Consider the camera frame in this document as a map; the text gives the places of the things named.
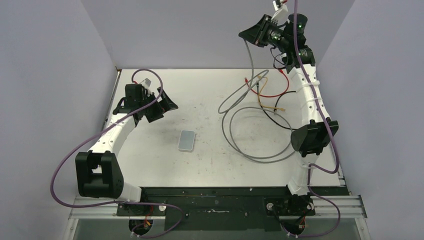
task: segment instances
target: black cable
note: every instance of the black cable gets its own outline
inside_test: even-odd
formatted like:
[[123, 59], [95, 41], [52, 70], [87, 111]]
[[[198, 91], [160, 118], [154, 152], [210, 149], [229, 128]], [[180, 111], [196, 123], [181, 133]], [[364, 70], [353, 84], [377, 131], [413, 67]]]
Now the black cable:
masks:
[[278, 102], [280, 101], [280, 99], [281, 99], [281, 97], [282, 97], [282, 96], [284, 96], [285, 94], [291, 94], [291, 93], [296, 93], [296, 91], [286, 91], [285, 93], [281, 94], [281, 95], [277, 98], [277, 101], [275, 102], [275, 107], [274, 107], [274, 108], [276, 108], [276, 107], [277, 107]]
[[[257, 93], [259, 94], [259, 84], [256, 84], [256, 88], [257, 88]], [[278, 97], [278, 100], [277, 100], [277, 102], [275, 103], [275, 108], [277, 107], [277, 103], [278, 103], [278, 101], [280, 100], [280, 98], [282, 97], [282, 96], [284, 96], [284, 95], [286, 95], [286, 94], [290, 94], [290, 93], [295, 93], [296, 91], [286, 91], [285, 93], [283, 93], [283, 94], [281, 94], [279, 97]], [[260, 108], [262, 109], [262, 111], [263, 111], [263, 113], [269, 118], [269, 119], [271, 119], [271, 121], [273, 121], [275, 124], [277, 124], [278, 126], [280, 126], [280, 127], [282, 127], [283, 129], [287, 129], [287, 130], [290, 130], [290, 128], [289, 127], [286, 127], [286, 126], [283, 126], [283, 125], [281, 125], [281, 124], [279, 124], [278, 122], [276, 122], [270, 115], [268, 115], [268, 113], [264, 110], [264, 108], [259, 104], [259, 106], [260, 106]]]
[[277, 27], [280, 29], [280, 28], [282, 28], [282, 27], [284, 27], [284, 26], [286, 26], [286, 24], [287, 24], [287, 21], [285, 21], [283, 24], [281, 24], [281, 25], [278, 25]]
[[[285, 65], [284, 63], [280, 62], [280, 61], [277, 59], [277, 57], [278, 57], [278, 56], [281, 56], [281, 55], [282, 55], [282, 53], [281, 53], [281, 54], [278, 54], [277, 56], [274, 56], [273, 49], [276, 49], [276, 47], [271, 47], [271, 48], [269, 49], [269, 51], [271, 52], [271, 56], [274, 58], [274, 62], [273, 62], [273, 64], [272, 64], [272, 67], [273, 67], [273, 68], [275, 68], [275, 69], [278, 69], [278, 70], [283, 70], [283, 69], [285, 69], [285, 68], [286, 68], [286, 65]], [[277, 61], [279, 64], [283, 65], [283, 67], [276, 67], [276, 61]]]

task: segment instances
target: gray wall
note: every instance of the gray wall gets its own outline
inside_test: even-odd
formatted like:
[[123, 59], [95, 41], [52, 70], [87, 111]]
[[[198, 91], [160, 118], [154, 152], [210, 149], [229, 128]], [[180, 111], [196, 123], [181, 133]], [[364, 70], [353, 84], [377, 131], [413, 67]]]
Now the gray wall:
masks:
[[[0, 239], [62, 239], [70, 209], [50, 178], [101, 129], [116, 70], [79, 0], [2, 0], [0, 33]], [[68, 203], [74, 168], [55, 185]]]
[[424, 2], [356, 0], [318, 76], [373, 239], [423, 239]]
[[[307, 43], [324, 56], [354, 0], [302, 0]], [[118, 68], [249, 68], [241, 30], [272, 0], [82, 0]], [[289, 10], [293, 11], [290, 1]], [[257, 68], [271, 68], [269, 47], [252, 47]]]

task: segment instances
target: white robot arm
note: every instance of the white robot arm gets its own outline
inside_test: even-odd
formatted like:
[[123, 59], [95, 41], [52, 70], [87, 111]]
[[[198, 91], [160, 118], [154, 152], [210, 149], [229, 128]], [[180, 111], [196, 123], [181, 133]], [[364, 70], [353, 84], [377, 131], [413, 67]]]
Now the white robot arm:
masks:
[[[119, 123], [128, 113], [133, 112], [155, 99], [149, 90], [150, 80], [145, 79], [140, 84], [127, 84], [125, 97], [120, 101], [109, 121], [115, 125], [104, 133], [99, 140], [87, 151], [80, 152], [75, 157], [78, 192], [83, 197], [111, 198], [126, 202], [140, 202], [142, 189], [124, 181], [118, 164], [117, 155], [128, 135], [146, 116], [149, 123], [163, 118], [167, 111], [178, 109], [166, 93], [161, 94], [162, 100], [155, 102], [145, 110], [139, 111]], [[93, 172], [101, 167], [101, 172]]]
[[[306, 38], [304, 29], [308, 18], [302, 14], [297, 14], [296, 32], [294, 32], [294, 15], [288, 16], [284, 29], [280, 29], [274, 17], [264, 15], [262, 19], [253, 27], [238, 34], [239, 37], [258, 47], [272, 45], [283, 53], [283, 62], [286, 65], [288, 77], [294, 85], [302, 112], [302, 127], [291, 133], [291, 145], [297, 151], [297, 166], [288, 183], [288, 189], [293, 196], [305, 196], [308, 199], [310, 191], [308, 189], [309, 165], [314, 164], [323, 149], [329, 144], [330, 137], [321, 117], [316, 100], [320, 105], [323, 115], [334, 135], [339, 129], [337, 121], [330, 119], [324, 108], [324, 103], [319, 90], [320, 82], [316, 77], [315, 59], [312, 50], [305, 45]], [[298, 62], [294, 37], [297, 38], [299, 56], [303, 66], [311, 79], [308, 83], [304, 72]]]

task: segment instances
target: bolt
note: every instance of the bolt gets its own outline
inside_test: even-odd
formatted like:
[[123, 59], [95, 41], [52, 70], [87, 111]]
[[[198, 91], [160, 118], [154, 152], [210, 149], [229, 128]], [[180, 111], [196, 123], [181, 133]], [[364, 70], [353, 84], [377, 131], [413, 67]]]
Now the bolt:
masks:
[[268, 209], [269, 211], [272, 211], [273, 207], [274, 207], [274, 204], [272, 202], [270, 202], [266, 205], [266, 209]]

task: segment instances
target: white tabletop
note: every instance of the white tabletop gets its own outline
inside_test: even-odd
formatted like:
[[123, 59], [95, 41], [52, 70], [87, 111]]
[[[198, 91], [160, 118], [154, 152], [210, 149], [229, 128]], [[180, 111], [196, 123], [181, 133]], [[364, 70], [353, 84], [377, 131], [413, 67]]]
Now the white tabletop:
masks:
[[[112, 109], [125, 96], [125, 85], [131, 83], [135, 69], [122, 70]], [[221, 131], [223, 115], [218, 106], [250, 77], [249, 69], [158, 69], [157, 72], [169, 98], [179, 109], [169, 111], [164, 118], [148, 123], [145, 118], [128, 136], [117, 159], [126, 182], [140, 187], [281, 187], [288, 184], [296, 166], [295, 156], [282, 162], [259, 164], [244, 158], [225, 141]], [[139, 72], [137, 82], [151, 80], [151, 90], [159, 82], [149, 72]], [[286, 89], [287, 82], [277, 70], [270, 70], [268, 84], [262, 94], [275, 95]], [[274, 105], [277, 98], [262, 98], [262, 103]], [[235, 109], [258, 107], [257, 96], [249, 93]], [[300, 127], [301, 111], [295, 93], [284, 95], [279, 107], [293, 128]], [[228, 130], [229, 115], [225, 119]], [[196, 132], [193, 152], [178, 150], [182, 130]], [[290, 131], [269, 120], [260, 110], [240, 112], [233, 121], [237, 144], [247, 154], [270, 156], [281, 151], [290, 140]], [[290, 147], [283, 156], [293, 151]], [[334, 158], [327, 147], [316, 162], [334, 169]], [[339, 186], [337, 174], [314, 170], [314, 186]]]

